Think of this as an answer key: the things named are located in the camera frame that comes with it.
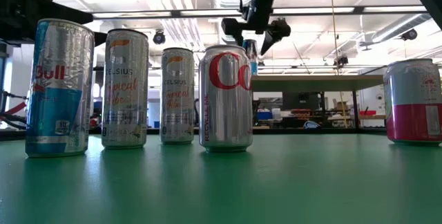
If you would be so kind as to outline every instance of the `can lid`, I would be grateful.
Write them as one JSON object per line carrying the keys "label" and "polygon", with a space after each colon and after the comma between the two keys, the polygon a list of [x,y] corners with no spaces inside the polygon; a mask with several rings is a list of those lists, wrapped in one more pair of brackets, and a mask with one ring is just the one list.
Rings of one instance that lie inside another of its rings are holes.
{"label": "can lid", "polygon": [[186,51],[190,51],[190,52],[193,53],[192,50],[189,50],[188,48],[181,48],[181,47],[170,47],[170,48],[165,48],[165,49],[163,50],[163,52],[166,51],[166,50],[173,50],[173,49],[186,50]]}
{"label": "can lid", "polygon": [[146,34],[140,32],[140,31],[133,30],[133,29],[126,29],[126,28],[115,28],[115,29],[109,30],[108,34],[111,32],[114,32],[114,31],[131,31],[131,32],[135,32],[137,34],[141,34],[141,35],[145,36],[147,39],[149,39]]}
{"label": "can lid", "polygon": [[208,50],[212,49],[212,48],[226,48],[226,47],[230,47],[230,48],[239,48],[242,49],[244,52],[246,51],[243,47],[238,46],[238,45],[233,45],[233,44],[218,44],[218,45],[213,45],[210,46],[208,48],[206,48],[205,52],[207,52]]}
{"label": "can lid", "polygon": [[388,66],[393,66],[393,65],[403,63],[403,62],[433,62],[433,59],[431,59],[431,58],[407,59],[407,60],[403,60],[403,61],[392,62],[391,64],[388,64]]}
{"label": "can lid", "polygon": [[74,21],[69,21],[69,20],[64,20],[64,19],[51,19],[51,18],[40,19],[37,24],[40,24],[40,22],[44,22],[44,21],[57,21],[57,22],[61,22],[61,23],[72,24],[72,25],[75,25],[75,26],[79,26],[79,27],[81,27],[81,28],[83,28],[85,30],[88,30],[88,31],[92,32],[92,34],[94,34],[94,32],[90,28],[88,28],[88,27],[86,27],[86,26],[84,26],[82,24],[75,23]]}

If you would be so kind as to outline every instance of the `ceiling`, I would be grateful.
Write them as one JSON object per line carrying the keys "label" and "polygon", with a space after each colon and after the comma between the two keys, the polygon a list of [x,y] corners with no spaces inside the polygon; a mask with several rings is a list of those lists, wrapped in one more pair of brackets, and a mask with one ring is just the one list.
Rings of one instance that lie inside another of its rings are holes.
{"label": "ceiling", "polygon": [[[172,10],[172,9],[209,9],[221,6],[238,7],[239,0],[55,0],[65,6],[88,12],[121,12],[140,10]],[[333,0],[334,6],[393,6],[421,5],[419,0]],[[331,7],[332,0],[275,0],[275,8],[293,7]],[[384,65],[409,57],[442,58],[437,52],[442,38],[440,28],[434,21],[428,20],[417,25],[414,29],[418,37],[412,41],[402,41],[392,38],[368,48],[359,48],[357,44],[367,39],[368,35],[385,29],[403,15],[339,15],[332,16],[303,16],[286,17],[291,27],[290,37],[275,44],[263,57],[266,66],[282,65],[324,65],[333,64],[335,47],[343,46],[340,55],[349,57],[349,64],[354,65]],[[204,48],[222,43],[224,36],[220,31],[220,18],[197,19],[109,19],[88,24],[95,31],[107,32],[112,28],[134,28],[145,32],[152,40],[155,30],[165,30],[166,43],[151,45],[151,63],[160,66],[160,55],[164,48],[183,46],[202,52]],[[248,37],[262,41],[253,33],[246,32]],[[98,63],[103,62],[104,47],[97,48]],[[353,73],[355,69],[343,70],[343,73]],[[289,73],[287,69],[266,69],[263,73]],[[316,70],[321,73],[332,73],[333,70]]]}

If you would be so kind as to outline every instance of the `white ceiling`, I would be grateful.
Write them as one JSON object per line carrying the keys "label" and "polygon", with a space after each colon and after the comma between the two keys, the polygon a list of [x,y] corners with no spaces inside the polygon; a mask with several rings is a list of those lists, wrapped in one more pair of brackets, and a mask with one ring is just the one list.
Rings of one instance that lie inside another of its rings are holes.
{"label": "white ceiling", "polygon": [[[172,10],[179,9],[180,4],[185,5],[185,0],[174,2],[173,0],[55,0],[57,3],[90,12],[109,11],[134,11],[134,10]],[[194,8],[215,8],[216,2],[238,3],[238,0],[191,0]],[[335,6],[385,6],[385,5],[419,5],[419,0],[334,0]],[[275,0],[274,7],[307,7],[307,6],[332,6],[332,0]],[[358,15],[336,16],[336,33],[339,39],[337,46],[348,41],[354,35],[361,32],[375,32],[393,23],[403,15]],[[269,50],[263,59],[266,65],[299,65],[302,61],[296,52],[295,46],[306,64],[332,64],[333,55],[324,60],[335,49],[334,25],[331,16],[315,17],[287,17],[287,23],[291,26],[291,36],[283,39]],[[185,26],[183,20],[176,20],[177,26]],[[204,47],[219,44],[222,33],[218,32],[219,19],[199,18],[196,25],[200,32],[200,39]],[[94,26],[96,31],[108,31],[111,28],[135,28],[147,32],[151,38],[157,29],[164,29],[164,22],[159,19],[124,20],[124,21],[101,21],[88,26]],[[425,52],[438,48],[438,40],[442,38],[439,27],[429,20],[415,28],[418,38],[413,41],[390,40],[382,44],[370,46],[371,50],[362,51],[353,48],[345,52],[350,58],[350,64],[376,64],[383,65],[388,62],[421,55]],[[159,65],[158,56],[162,49],[169,46],[182,46],[183,43],[175,43],[166,31],[166,43],[151,45],[152,61]],[[103,48],[99,48],[99,57],[102,59]]]}

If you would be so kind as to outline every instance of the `green table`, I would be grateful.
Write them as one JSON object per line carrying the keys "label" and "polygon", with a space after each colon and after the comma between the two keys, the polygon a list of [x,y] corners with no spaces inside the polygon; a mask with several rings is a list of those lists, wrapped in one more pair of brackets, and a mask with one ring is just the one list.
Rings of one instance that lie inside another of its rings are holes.
{"label": "green table", "polygon": [[28,159],[0,142],[0,223],[442,223],[442,149],[385,136],[261,135]]}

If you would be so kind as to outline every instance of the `energy drink can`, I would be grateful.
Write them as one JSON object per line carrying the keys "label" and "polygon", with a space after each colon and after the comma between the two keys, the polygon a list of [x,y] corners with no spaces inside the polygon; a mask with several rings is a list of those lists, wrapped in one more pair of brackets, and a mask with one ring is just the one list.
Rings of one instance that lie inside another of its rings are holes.
{"label": "energy drink can", "polygon": [[441,76],[431,59],[394,62],[384,74],[387,136],[396,144],[442,142]]}
{"label": "energy drink can", "polygon": [[26,129],[28,156],[70,156],[87,150],[94,47],[94,32],[80,24],[39,21]]}
{"label": "energy drink can", "polygon": [[246,39],[242,42],[242,47],[246,50],[246,56],[250,60],[251,74],[258,75],[258,47],[256,41]]}
{"label": "energy drink can", "polygon": [[190,144],[193,141],[194,64],[190,50],[163,50],[160,139],[164,144]]}
{"label": "energy drink can", "polygon": [[109,31],[104,64],[102,144],[108,149],[143,147],[147,128],[147,36]]}
{"label": "energy drink can", "polygon": [[253,140],[250,61],[234,45],[206,49],[200,62],[200,144],[207,151],[245,151]]}

